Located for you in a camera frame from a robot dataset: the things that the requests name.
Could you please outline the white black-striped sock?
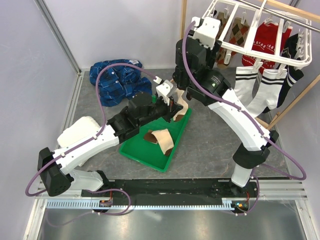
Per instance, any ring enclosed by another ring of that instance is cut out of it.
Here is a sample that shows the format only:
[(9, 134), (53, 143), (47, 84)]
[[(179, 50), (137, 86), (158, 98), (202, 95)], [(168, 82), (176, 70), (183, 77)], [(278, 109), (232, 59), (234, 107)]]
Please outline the white black-striped sock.
[(281, 70), (265, 69), (263, 71), (257, 93), (246, 108), (253, 118), (258, 117), (265, 108), (272, 110), (277, 106), (286, 77), (286, 68)]
[(238, 66), (235, 72), (234, 92), (240, 102), (247, 106), (253, 99), (253, 87), (258, 71), (253, 66)]

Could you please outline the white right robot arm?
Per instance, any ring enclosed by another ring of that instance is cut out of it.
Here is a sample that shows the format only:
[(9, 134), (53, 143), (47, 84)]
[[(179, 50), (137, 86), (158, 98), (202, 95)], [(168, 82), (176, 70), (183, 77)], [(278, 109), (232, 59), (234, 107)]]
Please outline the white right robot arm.
[(172, 77), (177, 88), (186, 91), (188, 100), (196, 99), (218, 114), (241, 140), (232, 157), (235, 167), (229, 184), (230, 193), (240, 197), (247, 191), (253, 169), (266, 161), (269, 147), (278, 140), (279, 134), (248, 119), (247, 110), (229, 81), (212, 68), (220, 46), (221, 42), (217, 41), (213, 49), (205, 48), (197, 39), (188, 37), (183, 47), (183, 41), (179, 40), (175, 46), (176, 67)]

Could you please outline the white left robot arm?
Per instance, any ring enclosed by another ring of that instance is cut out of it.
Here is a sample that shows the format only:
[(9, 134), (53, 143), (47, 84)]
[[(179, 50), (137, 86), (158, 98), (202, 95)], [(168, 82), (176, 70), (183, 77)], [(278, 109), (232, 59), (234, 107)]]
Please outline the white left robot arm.
[(142, 126), (152, 121), (163, 118), (170, 122), (182, 109), (182, 104), (175, 102), (173, 97), (168, 102), (163, 97), (153, 102), (150, 94), (140, 92), (96, 132), (55, 151), (47, 147), (42, 149), (38, 156), (38, 171), (45, 192), (56, 197), (69, 189), (76, 189), (94, 192), (99, 197), (106, 196), (110, 185), (103, 171), (83, 171), (76, 167), (101, 151), (136, 136)]

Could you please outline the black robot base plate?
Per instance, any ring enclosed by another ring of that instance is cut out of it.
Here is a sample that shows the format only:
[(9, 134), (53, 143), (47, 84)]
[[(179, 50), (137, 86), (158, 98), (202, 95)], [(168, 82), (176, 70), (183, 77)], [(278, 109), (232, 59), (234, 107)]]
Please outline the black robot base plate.
[(258, 187), (255, 181), (248, 182), (241, 188), (230, 178), (163, 178), (163, 179), (116, 179), (111, 181), (102, 177), (104, 185), (98, 190), (111, 190), (112, 201), (128, 203), (125, 191), (133, 200), (157, 203), (217, 203), (223, 198), (254, 199)]

